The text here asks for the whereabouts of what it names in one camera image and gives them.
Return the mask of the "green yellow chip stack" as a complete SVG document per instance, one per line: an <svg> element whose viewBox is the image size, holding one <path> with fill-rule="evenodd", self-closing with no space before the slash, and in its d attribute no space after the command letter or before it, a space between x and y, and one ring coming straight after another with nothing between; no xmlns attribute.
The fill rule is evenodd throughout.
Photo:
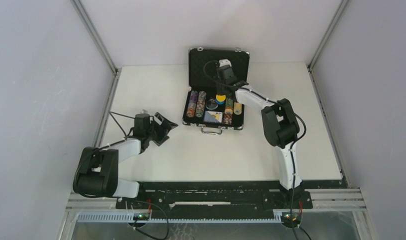
<svg viewBox="0 0 406 240"><path fill-rule="evenodd" d="M234 101L231 98L227 98L225 100L224 114L232 115L233 113L234 113Z"/></svg>

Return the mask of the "yellow blue chip stack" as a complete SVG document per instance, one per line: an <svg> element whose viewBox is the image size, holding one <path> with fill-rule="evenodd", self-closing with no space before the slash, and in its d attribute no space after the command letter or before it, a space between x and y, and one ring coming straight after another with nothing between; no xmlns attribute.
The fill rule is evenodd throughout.
<svg viewBox="0 0 406 240"><path fill-rule="evenodd" d="M243 111L243 105L239 102L234 102L233 104L233 113L235 115L241 115Z"/></svg>

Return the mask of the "black poker set case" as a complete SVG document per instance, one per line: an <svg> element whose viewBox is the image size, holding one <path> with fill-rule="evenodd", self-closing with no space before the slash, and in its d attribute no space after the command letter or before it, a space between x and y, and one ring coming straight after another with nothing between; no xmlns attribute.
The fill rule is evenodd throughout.
<svg viewBox="0 0 406 240"><path fill-rule="evenodd" d="M220 78L221 60L228 60L234 74L233 80ZM236 101L226 96L222 104L216 101L217 93L225 93L228 85L247 81L250 54L232 49L191 48L188 51L188 93L182 114L186 126L240 131L244 128L244 106L236 113Z"/></svg>

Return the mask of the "playing card deck box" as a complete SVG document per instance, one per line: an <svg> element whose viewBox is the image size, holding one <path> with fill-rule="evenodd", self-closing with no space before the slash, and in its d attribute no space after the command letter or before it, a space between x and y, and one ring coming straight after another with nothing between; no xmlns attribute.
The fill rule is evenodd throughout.
<svg viewBox="0 0 406 240"><path fill-rule="evenodd" d="M223 122L223 113L219 111L205 111L203 121L205 123L221 124Z"/></svg>

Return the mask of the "yellow round button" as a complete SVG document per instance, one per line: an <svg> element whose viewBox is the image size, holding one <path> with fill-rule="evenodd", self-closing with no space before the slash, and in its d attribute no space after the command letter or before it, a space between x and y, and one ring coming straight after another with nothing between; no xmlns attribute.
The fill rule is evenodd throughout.
<svg viewBox="0 0 406 240"><path fill-rule="evenodd" d="M225 100L226 100L226 95L219 95L219 94L217 94L216 96L215 96L215 99L218 101L218 102L224 102Z"/></svg>

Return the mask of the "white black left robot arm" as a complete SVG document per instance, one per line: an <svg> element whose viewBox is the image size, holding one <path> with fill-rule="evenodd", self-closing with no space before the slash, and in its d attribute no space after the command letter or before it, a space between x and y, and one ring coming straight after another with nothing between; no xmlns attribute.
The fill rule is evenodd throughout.
<svg viewBox="0 0 406 240"><path fill-rule="evenodd" d="M119 164L144 153L150 142L162 145L178 124L158 112L139 113L132 119L130 130L121 130L121 140L82 150L72 183L75 193L85 198L128 198L136 209L146 205L148 196L139 190L139 182L119 178Z"/></svg>

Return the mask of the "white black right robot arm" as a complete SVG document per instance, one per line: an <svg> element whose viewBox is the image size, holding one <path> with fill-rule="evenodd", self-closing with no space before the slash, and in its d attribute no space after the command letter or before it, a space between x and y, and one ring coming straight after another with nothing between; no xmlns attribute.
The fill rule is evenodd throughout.
<svg viewBox="0 0 406 240"><path fill-rule="evenodd" d="M245 78L234 74L233 67L226 59L211 60L200 70L190 68L189 77L202 83L209 79L216 87L216 101L221 103L221 97L233 100L256 110L260 110L265 139L275 147L278 155L281 178L279 180L285 190L280 194L280 203L286 208L293 208L300 201L300 195L295 190L301 185L295 161L295 144L300 140L299 123L303 119L297 115L291 102L283 98L271 100L258 93Z"/></svg>

